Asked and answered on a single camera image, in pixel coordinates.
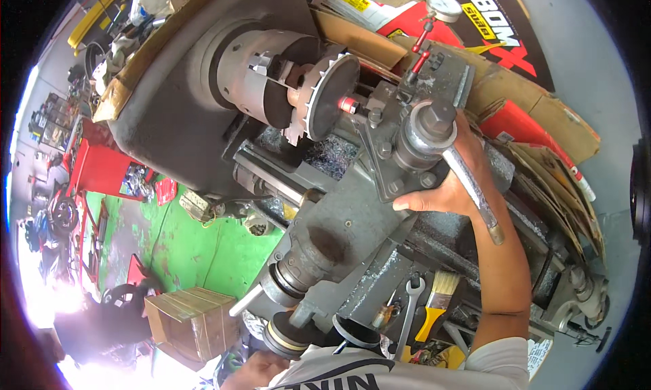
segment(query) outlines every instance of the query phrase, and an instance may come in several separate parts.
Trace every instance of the hand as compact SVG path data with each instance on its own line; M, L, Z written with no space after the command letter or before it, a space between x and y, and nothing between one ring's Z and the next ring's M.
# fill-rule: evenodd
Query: hand
M456 125L457 136L454 146L472 171L484 195L489 199L489 196L495 195L497 189L492 180L484 149L478 138L470 130L468 119L460 109L457 110ZM454 212L460 215L467 215L470 218L479 215L479 211L472 199L470 199L468 192L461 185L459 178L451 171L439 188L412 192L396 198L393 201L393 209Z
M268 350L254 353L242 367L226 378L222 390L251 390L269 386L274 376L289 368L289 360Z

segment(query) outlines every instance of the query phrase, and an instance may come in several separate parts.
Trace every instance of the person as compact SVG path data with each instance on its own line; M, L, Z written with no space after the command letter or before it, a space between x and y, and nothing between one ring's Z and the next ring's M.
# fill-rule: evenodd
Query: person
M97 303L88 295L86 309L57 313L54 329L39 329L37 339L54 363L69 355L79 365L100 363L126 367L130 361L120 360L114 352L152 337L149 320L142 316L148 290L141 283L122 307Z
M470 218L475 233L482 316L463 370L448 370L384 359L370 350L319 348L289 362L271 352L257 352L226 379L222 390L276 389L525 389L531 277L524 249L510 220L507 204L493 184L479 140L461 111L454 143L470 167L505 234L493 244L478 210L450 172L440 188L404 195L395 210L456 212Z

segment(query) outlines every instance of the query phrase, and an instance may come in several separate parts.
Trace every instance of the lathe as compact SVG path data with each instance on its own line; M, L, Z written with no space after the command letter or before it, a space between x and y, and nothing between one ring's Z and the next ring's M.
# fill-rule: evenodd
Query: lathe
M503 239L453 144L474 68L424 41L433 19L454 23L461 8L454 0L427 6L418 56L396 77L326 43L306 0L211 0L169 38L110 122L122 150L196 192L199 202L188 205L197 219L208 207L215 215L254 208L287 228L232 310L268 320L265 343L284 357L300 358L333 326L355 344L371 344L379 331L397 341L403 313L378 328L379 310L394 292L395 309L406 307L411 278L423 277L428 292L440 268L463 279L430 338L471 342L481 287L468 218L391 206L453 171L493 243ZM607 281L509 190L514 164L488 142L484 150L529 259L531 338L590 337L571 320L603 320ZM289 224L282 202L299 208Z

